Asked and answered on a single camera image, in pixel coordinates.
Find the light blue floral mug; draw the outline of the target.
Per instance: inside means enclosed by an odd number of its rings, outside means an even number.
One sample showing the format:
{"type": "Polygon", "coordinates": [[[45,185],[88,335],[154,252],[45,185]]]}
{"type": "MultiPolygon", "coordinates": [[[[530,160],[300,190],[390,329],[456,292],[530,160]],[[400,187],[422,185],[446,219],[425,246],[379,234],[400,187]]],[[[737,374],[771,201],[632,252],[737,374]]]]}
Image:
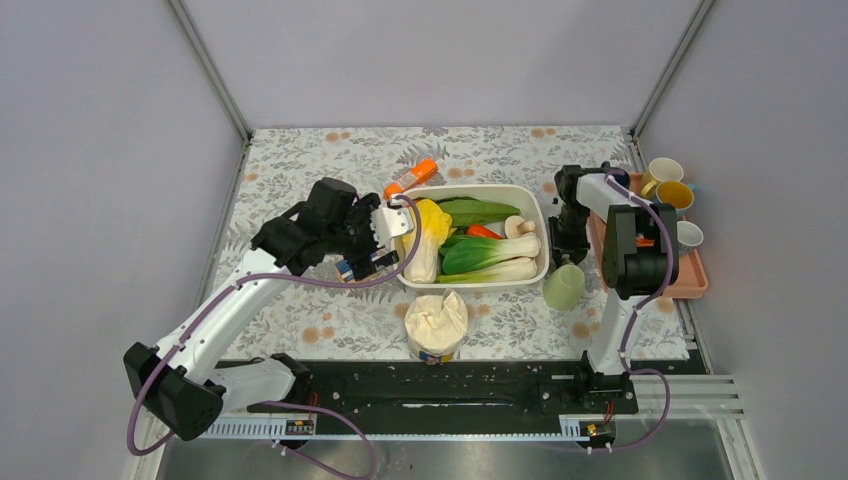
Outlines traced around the light blue floral mug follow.
{"type": "Polygon", "coordinates": [[[660,183],[654,193],[655,203],[671,205],[678,219],[681,219],[695,202],[694,190],[690,185],[680,181],[668,181],[660,183]]]}

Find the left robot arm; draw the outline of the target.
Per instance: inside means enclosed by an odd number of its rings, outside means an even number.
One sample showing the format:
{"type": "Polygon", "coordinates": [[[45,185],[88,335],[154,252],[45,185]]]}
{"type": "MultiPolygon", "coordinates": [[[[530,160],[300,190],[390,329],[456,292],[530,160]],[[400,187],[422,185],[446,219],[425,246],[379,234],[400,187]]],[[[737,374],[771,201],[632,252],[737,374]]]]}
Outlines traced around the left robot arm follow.
{"type": "Polygon", "coordinates": [[[323,288],[331,282],[305,272],[337,255],[350,267],[346,288],[369,288],[398,276],[404,263],[394,251],[381,254],[413,231],[420,214],[414,200],[397,194],[361,196],[340,180],[317,181],[306,200],[266,221],[225,283],[188,319],[152,346],[140,342],[123,363],[135,404],[171,435],[193,440],[230,410],[276,401],[296,411],[309,401],[305,370],[285,354],[235,366],[220,361],[258,313],[292,283],[323,288]]]}

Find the yellow mug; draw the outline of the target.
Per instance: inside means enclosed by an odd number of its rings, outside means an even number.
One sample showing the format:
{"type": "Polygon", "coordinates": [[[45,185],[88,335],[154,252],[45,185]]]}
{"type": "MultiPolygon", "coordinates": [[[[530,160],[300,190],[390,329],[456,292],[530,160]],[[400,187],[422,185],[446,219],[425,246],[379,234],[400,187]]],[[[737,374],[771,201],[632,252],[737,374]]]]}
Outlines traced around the yellow mug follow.
{"type": "Polygon", "coordinates": [[[667,157],[653,159],[643,173],[640,196],[651,198],[658,186],[664,182],[679,182],[684,178],[685,170],[676,160],[667,157]]]}

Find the dark blue mug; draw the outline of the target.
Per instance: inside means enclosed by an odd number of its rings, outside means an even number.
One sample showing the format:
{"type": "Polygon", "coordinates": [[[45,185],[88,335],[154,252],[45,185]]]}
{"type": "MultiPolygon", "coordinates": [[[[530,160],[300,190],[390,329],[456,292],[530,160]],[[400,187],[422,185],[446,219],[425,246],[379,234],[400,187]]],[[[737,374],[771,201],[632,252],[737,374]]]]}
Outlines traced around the dark blue mug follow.
{"type": "Polygon", "coordinates": [[[630,174],[621,168],[613,167],[609,161],[604,161],[600,166],[605,175],[611,175],[617,184],[628,189],[631,184],[630,174]]]}

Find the light green cup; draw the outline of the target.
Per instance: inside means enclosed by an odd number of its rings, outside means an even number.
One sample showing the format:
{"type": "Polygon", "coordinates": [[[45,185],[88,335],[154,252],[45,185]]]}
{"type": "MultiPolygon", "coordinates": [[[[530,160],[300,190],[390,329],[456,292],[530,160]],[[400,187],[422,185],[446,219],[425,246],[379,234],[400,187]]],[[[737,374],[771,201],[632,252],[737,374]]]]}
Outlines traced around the light green cup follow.
{"type": "Polygon", "coordinates": [[[547,306],[557,311],[571,310],[584,291],[585,274],[574,264],[557,268],[543,284],[543,298],[547,306]]]}

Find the grey mug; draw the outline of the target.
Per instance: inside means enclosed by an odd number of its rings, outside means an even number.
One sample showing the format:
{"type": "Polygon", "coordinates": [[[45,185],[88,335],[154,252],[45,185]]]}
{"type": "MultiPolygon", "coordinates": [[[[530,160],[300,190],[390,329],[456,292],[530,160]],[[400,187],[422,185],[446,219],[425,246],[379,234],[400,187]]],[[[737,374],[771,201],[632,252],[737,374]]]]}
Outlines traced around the grey mug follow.
{"type": "Polygon", "coordinates": [[[677,250],[681,257],[693,252],[705,239],[702,229],[693,222],[680,220],[677,222],[676,228],[677,250]]]}

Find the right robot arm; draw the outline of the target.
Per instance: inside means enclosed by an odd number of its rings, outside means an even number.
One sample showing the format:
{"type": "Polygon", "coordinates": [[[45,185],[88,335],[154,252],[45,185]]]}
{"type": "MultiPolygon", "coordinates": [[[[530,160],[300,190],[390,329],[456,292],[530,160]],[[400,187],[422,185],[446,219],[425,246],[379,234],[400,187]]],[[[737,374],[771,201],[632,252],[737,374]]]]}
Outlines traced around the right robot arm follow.
{"type": "Polygon", "coordinates": [[[613,394],[630,386],[630,357],[642,310],[678,275],[676,214],[667,203],[653,203],[623,185],[628,173],[565,165],[554,176],[562,202],[548,220],[551,258],[556,266],[582,262],[590,247],[587,222],[606,225],[601,276],[608,287],[601,330],[581,357],[570,396],[579,407],[597,412],[613,394]]]}

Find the orange mug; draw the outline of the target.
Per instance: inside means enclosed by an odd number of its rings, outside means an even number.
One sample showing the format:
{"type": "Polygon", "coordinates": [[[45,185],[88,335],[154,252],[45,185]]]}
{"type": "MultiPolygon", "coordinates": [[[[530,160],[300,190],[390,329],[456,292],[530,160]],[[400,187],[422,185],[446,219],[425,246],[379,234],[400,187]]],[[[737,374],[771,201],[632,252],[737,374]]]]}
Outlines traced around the orange mug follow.
{"type": "Polygon", "coordinates": [[[638,236],[636,238],[636,246],[638,249],[650,249],[653,248],[656,244],[656,240],[653,238],[647,238],[644,236],[638,236]]]}

